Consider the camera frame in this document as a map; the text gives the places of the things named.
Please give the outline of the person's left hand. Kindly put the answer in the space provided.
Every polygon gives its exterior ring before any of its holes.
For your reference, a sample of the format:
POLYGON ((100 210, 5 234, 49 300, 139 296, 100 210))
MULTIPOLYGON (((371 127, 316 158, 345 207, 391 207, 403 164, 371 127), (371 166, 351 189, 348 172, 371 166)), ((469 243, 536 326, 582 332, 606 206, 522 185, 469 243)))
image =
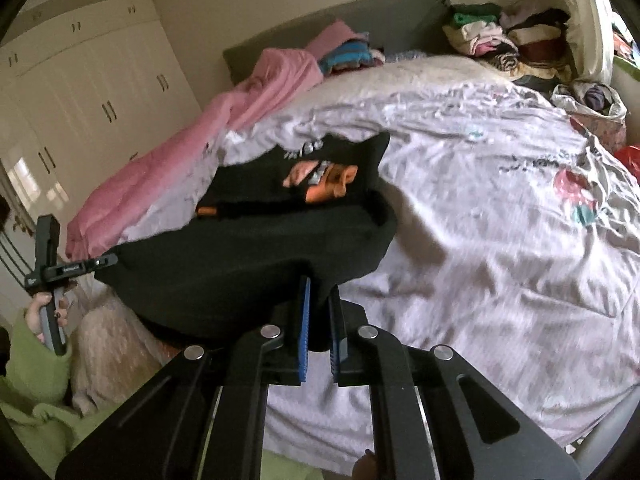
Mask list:
POLYGON ((42 344, 44 343, 42 324, 43 313, 46 312, 46 307, 52 299, 56 300, 56 308, 54 312, 56 322, 58 323, 58 326, 64 328, 68 322, 68 307, 70 305, 68 304, 68 300, 61 289, 58 289, 54 294, 51 294, 50 292, 37 292, 35 296, 32 297, 32 302, 29 304, 24 314, 27 327, 42 344))

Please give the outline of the green fleece sleeve forearm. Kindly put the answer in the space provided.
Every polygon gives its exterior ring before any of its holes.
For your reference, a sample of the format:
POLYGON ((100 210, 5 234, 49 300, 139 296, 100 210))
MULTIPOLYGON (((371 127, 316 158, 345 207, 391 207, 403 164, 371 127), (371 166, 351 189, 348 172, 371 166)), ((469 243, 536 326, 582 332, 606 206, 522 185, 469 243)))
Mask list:
POLYGON ((1 377, 1 411, 17 439, 49 477, 63 458, 119 408, 107 403, 81 415, 64 404, 74 347, 58 356, 30 330, 25 313, 15 320, 10 357, 1 377))

